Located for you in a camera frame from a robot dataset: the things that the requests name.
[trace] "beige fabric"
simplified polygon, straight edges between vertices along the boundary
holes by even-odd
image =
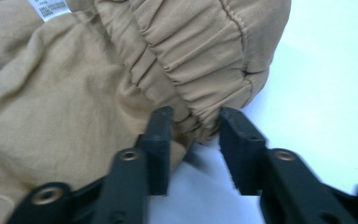
[[[30,189],[78,189],[174,109],[172,167],[216,135],[222,105],[264,86],[289,0],[69,1],[46,23],[0,1],[0,222]]]

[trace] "clothing label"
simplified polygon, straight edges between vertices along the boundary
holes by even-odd
[[[71,13],[65,0],[28,0],[43,21],[48,21],[56,16]]]

